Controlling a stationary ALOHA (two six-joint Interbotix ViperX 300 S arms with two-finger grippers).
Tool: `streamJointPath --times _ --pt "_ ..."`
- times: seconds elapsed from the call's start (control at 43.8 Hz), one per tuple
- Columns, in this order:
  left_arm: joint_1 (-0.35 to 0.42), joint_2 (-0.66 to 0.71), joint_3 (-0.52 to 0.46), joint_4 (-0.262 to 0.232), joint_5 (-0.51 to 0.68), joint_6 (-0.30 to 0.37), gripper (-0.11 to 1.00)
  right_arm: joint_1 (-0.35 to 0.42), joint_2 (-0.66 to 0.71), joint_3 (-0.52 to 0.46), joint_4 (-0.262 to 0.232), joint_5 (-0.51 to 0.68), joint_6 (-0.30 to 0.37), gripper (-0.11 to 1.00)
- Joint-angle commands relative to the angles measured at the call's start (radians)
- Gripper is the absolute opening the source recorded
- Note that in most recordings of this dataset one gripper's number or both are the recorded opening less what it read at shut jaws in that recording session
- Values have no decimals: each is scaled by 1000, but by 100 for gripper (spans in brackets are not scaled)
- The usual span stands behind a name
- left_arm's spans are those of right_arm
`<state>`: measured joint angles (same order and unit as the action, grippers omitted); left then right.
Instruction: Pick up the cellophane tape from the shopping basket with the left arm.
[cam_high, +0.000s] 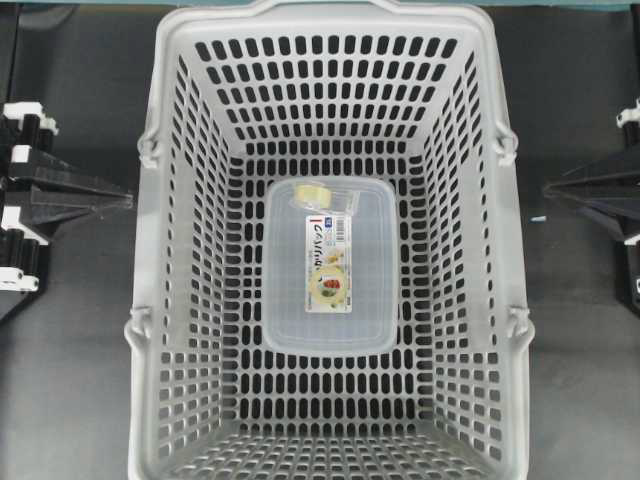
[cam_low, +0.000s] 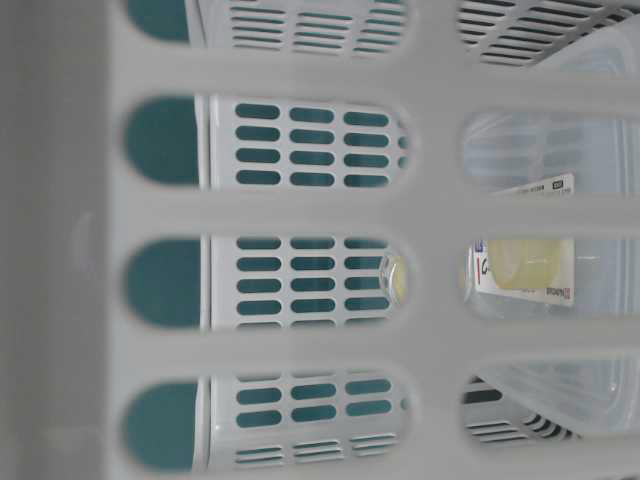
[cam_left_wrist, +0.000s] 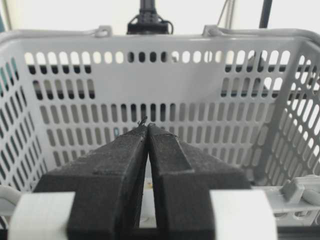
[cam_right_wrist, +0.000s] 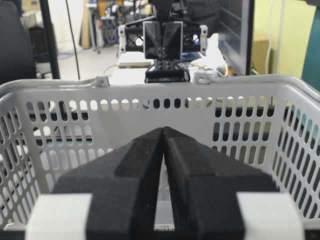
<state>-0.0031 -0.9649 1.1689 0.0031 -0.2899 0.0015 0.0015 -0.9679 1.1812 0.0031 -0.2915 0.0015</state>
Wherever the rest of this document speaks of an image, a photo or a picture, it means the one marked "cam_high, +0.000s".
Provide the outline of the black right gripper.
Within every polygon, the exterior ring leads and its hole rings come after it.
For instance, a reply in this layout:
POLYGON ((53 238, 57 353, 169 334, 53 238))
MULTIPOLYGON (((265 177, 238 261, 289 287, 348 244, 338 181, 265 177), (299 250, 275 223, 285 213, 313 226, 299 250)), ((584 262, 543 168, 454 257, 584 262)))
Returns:
MULTIPOLYGON (((639 99, 634 107, 616 116, 623 131, 625 147, 639 145, 639 99)), ((629 303, 639 305, 639 196, 586 196, 571 193, 565 187, 631 187, 639 184, 639 159, 604 159, 590 162, 563 173, 544 185, 548 199, 563 205, 605 228, 624 244, 629 286, 629 303)))

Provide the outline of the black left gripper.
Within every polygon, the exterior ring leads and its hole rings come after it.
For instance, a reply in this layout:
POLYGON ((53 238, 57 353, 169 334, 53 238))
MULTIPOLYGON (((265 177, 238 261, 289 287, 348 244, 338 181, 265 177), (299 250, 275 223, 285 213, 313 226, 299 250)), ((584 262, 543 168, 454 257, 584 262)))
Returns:
POLYGON ((132 194, 49 151, 56 121, 36 101, 1 106, 1 318, 45 292, 49 243, 63 223, 134 206, 132 194), (97 195, 31 195, 35 184, 97 195))

